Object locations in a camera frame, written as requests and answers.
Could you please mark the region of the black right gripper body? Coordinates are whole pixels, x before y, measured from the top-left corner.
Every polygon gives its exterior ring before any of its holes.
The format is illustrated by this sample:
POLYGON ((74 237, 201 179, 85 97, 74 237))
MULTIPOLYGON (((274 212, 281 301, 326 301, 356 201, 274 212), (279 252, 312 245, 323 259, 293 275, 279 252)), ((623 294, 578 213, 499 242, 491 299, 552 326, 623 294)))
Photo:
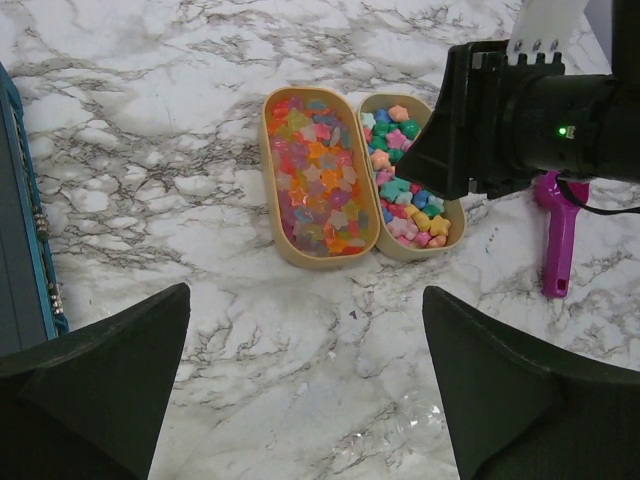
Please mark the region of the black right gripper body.
POLYGON ((503 41, 449 51, 449 196, 494 199, 546 171, 571 181, 639 180, 639 86, 568 75, 560 53, 506 58, 503 41))

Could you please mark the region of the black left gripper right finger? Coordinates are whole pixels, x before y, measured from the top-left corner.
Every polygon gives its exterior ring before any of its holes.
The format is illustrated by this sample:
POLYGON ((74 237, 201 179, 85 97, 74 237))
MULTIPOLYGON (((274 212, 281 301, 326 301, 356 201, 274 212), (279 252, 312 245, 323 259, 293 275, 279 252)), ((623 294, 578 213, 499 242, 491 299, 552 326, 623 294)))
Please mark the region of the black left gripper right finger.
POLYGON ((426 338, 462 479, 636 479, 639 374, 428 286, 426 338))

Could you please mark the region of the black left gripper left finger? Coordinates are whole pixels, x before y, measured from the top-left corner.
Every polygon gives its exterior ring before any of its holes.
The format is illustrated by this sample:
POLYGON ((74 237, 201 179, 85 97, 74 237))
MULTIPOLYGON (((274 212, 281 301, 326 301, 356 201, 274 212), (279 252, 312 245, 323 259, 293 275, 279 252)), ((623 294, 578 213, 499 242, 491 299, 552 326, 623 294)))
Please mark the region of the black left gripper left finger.
POLYGON ((189 319, 179 283, 2 357, 2 478, 147 478, 189 319))

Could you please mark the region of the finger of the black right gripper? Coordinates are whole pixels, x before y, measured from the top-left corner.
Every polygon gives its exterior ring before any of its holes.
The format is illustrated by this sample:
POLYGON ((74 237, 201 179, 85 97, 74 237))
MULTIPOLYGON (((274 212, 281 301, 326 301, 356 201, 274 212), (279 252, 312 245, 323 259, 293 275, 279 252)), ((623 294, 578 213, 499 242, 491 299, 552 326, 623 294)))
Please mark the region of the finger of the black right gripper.
POLYGON ((434 110, 398 164, 400 178, 445 200, 460 199, 469 193, 478 123, 472 58, 470 44, 449 50, 434 110))

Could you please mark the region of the purple plastic scoop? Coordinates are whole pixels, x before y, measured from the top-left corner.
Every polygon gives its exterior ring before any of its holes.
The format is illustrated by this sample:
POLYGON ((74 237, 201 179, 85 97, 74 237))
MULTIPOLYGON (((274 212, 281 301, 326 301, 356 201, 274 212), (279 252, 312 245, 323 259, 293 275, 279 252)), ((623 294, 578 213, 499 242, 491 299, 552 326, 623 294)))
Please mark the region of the purple plastic scoop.
POLYGON ((542 293, 547 298, 565 298, 573 259, 576 218, 580 207, 567 200, 557 185, 557 172, 537 178, 535 200, 549 214, 542 293))

